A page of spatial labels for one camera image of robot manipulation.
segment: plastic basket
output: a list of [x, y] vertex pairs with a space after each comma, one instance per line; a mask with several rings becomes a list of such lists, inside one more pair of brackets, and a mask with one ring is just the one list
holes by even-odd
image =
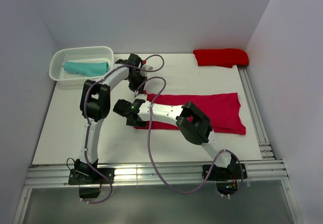
[[66, 61], [76, 63], [108, 62], [109, 69], [114, 65], [114, 54], [107, 46], [91, 46], [63, 49], [54, 54], [49, 66], [49, 76], [63, 85], [82, 85], [86, 80], [96, 80], [100, 76], [87, 77], [84, 74], [69, 74], [62, 65]]

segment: gray floor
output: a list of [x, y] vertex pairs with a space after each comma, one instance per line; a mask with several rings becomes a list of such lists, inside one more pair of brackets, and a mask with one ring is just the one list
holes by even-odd
[[222, 199], [214, 183], [191, 195], [165, 186], [114, 187], [112, 197], [96, 205], [79, 202], [76, 188], [35, 189], [24, 223], [292, 223], [280, 181], [243, 187], [231, 200]]

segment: spread red cloth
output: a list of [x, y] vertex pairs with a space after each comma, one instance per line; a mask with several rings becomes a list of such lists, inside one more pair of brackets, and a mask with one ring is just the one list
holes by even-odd
[[[155, 94], [148, 94], [147, 100], [152, 101]], [[155, 103], [166, 105], [184, 105], [186, 102], [196, 104], [210, 119], [215, 132], [245, 135], [246, 128], [239, 118], [240, 102], [238, 93], [214, 95], [160, 95]], [[178, 127], [153, 122], [152, 129], [178, 130]]]
[[221, 66], [232, 68], [233, 65], [249, 65], [249, 58], [240, 49], [201, 49], [193, 51], [199, 66]]

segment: dark red cloth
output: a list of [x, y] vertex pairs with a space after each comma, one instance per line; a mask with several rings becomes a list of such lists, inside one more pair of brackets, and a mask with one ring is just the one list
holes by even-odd
[[[152, 101], [155, 94], [148, 94], [147, 100]], [[239, 118], [240, 102], [238, 93], [214, 95], [160, 95], [155, 103], [166, 105], [184, 105], [186, 102], [196, 104], [210, 119], [215, 132], [245, 135], [246, 128]], [[176, 126], [153, 122], [152, 129], [178, 130]]]
[[193, 51], [199, 66], [221, 66], [232, 68], [233, 65], [249, 65], [249, 58], [240, 49], [201, 49]]

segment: white table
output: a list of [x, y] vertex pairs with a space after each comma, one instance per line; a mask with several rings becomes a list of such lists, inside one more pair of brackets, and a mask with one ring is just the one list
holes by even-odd
[[[140, 54], [142, 59], [149, 54]], [[151, 76], [162, 76], [167, 81], [163, 94], [220, 94], [237, 92], [241, 108], [239, 116], [247, 133], [217, 133], [219, 142], [233, 151], [241, 160], [261, 160], [259, 145], [248, 109], [246, 96], [236, 66], [198, 67], [193, 54], [162, 54], [165, 66]], [[115, 55], [127, 59], [128, 54]], [[148, 64], [158, 68], [159, 58]], [[146, 84], [148, 93], [157, 93], [162, 86], [159, 80]], [[47, 117], [38, 142], [33, 164], [63, 164], [68, 157], [77, 158], [84, 145], [84, 119], [79, 109], [83, 86], [67, 87], [57, 84], [50, 102]], [[120, 83], [111, 93], [111, 110], [105, 119], [99, 139], [100, 163], [148, 163], [147, 130], [126, 126], [126, 119], [112, 111], [118, 99], [133, 101], [128, 82]], [[156, 162], [193, 162], [211, 160], [200, 147], [187, 142], [180, 131], [153, 130], [152, 155]]]

